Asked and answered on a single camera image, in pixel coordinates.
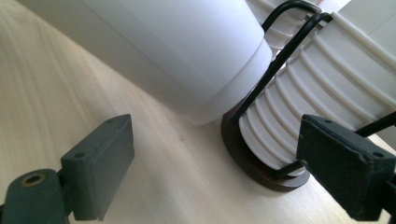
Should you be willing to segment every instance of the light wood surface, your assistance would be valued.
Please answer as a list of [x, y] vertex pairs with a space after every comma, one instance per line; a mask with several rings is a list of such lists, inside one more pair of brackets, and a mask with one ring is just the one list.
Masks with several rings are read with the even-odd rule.
[[[256, 184], [228, 155], [219, 120], [189, 124], [20, 4], [0, 0], [0, 202], [13, 179], [59, 170], [79, 140], [127, 113], [136, 157], [105, 224], [355, 223], [313, 177], [289, 193]], [[388, 218], [383, 212], [380, 222]]]

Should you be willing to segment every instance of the white cylinder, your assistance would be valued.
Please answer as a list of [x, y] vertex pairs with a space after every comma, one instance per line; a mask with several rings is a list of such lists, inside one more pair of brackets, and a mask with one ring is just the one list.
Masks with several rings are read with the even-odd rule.
[[259, 159], [273, 169], [295, 161], [303, 114], [355, 131], [396, 110], [395, 8], [350, 2], [276, 75], [239, 122]]
[[236, 105], [271, 60], [245, 1], [20, 2], [194, 123]]

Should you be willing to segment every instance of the wood grain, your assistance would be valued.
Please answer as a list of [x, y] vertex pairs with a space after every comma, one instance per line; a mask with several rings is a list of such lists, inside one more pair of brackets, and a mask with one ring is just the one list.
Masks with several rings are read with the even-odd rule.
[[66, 151], [126, 113], [136, 157], [104, 223], [355, 223], [314, 178], [290, 193], [256, 184], [227, 154], [218, 120], [189, 124], [20, 4], [0, 0], [1, 202], [13, 179], [59, 170]]

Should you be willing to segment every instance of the white ribbed cup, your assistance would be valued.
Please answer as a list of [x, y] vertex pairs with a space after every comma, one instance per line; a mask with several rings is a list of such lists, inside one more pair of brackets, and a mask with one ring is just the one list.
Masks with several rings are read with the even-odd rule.
[[346, 19], [354, 15], [351, 7], [332, 14], [333, 21], [278, 72], [239, 121], [247, 145], [273, 169], [295, 161], [303, 114], [355, 131], [396, 110], [396, 47], [389, 29], [396, 12], [384, 15], [368, 6], [370, 16], [384, 21], [366, 29]]

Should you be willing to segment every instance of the dark round base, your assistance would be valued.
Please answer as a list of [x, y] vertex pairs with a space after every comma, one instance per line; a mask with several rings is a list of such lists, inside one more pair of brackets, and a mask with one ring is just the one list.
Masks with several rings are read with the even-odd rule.
[[224, 115], [221, 122], [221, 135], [228, 152], [239, 167], [259, 184], [276, 191], [291, 191], [304, 185], [310, 174], [291, 177], [285, 176], [280, 179], [273, 179], [271, 173], [274, 171], [251, 152], [239, 131], [239, 125], [233, 124], [228, 119], [229, 115]]

